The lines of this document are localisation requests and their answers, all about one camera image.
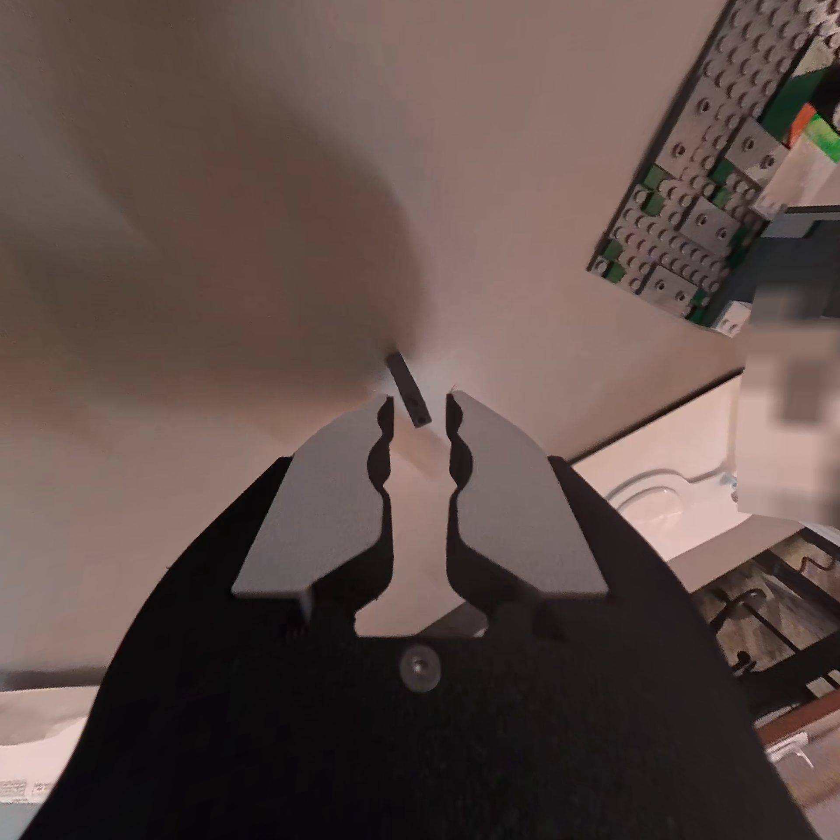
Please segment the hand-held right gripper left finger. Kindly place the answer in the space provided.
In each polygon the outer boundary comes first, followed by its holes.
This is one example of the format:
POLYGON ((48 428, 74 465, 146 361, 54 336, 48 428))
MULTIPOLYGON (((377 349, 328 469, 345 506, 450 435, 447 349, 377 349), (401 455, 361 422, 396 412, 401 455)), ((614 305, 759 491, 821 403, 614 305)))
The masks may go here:
POLYGON ((314 433, 291 457, 232 586, 238 599, 295 602, 309 618, 337 603, 351 616, 393 575, 394 402, 379 394, 314 433))

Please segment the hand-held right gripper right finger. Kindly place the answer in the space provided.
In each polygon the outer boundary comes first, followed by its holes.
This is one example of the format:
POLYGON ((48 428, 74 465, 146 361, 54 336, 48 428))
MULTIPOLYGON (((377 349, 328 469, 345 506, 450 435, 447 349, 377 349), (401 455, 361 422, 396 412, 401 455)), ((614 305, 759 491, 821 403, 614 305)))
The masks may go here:
POLYGON ((487 618, 527 606, 601 600, 608 584, 548 456, 517 425, 464 391, 446 397, 446 573, 487 618))

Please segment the long grey toy brick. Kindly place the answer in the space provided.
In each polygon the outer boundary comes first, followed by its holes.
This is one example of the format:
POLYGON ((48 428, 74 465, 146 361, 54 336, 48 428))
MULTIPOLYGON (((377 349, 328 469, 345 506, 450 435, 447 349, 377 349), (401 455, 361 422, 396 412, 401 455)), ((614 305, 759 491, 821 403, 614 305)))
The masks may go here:
POLYGON ((403 355, 398 351, 390 352, 385 358, 385 364, 414 427, 423 428, 431 424, 432 417, 424 396, 403 355))

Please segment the grey desk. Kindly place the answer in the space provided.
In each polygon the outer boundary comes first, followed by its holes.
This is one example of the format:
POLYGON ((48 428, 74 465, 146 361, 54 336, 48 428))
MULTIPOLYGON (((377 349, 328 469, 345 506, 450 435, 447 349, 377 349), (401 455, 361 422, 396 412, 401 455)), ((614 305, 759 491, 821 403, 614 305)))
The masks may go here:
POLYGON ((2 671, 105 666, 389 350, 375 635, 458 602, 448 392, 571 457, 741 367, 586 271, 721 8, 2 2, 2 671))

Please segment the black star chair base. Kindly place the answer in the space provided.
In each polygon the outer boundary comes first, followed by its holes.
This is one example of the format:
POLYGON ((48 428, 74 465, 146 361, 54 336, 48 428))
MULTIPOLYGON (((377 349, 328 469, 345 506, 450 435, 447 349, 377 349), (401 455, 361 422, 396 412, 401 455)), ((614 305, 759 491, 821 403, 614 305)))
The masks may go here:
POLYGON ((802 528, 691 595, 752 718, 839 688, 839 547, 802 528))

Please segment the white plastic bag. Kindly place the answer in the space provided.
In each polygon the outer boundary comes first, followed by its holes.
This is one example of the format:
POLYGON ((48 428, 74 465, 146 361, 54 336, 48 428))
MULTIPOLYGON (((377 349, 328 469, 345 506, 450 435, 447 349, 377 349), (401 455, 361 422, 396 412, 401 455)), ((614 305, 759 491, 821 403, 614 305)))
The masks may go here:
POLYGON ((46 801, 77 746, 97 693, 96 686, 1 693, 1 803, 46 801))

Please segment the grey studded baseplate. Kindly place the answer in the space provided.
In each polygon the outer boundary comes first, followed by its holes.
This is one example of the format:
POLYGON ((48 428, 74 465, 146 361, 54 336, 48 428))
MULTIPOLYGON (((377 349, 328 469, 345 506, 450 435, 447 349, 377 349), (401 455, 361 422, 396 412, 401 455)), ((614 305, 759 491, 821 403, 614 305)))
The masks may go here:
POLYGON ((728 2, 588 265, 728 337, 749 320, 740 266, 761 236, 801 238, 838 171, 838 2, 728 2))

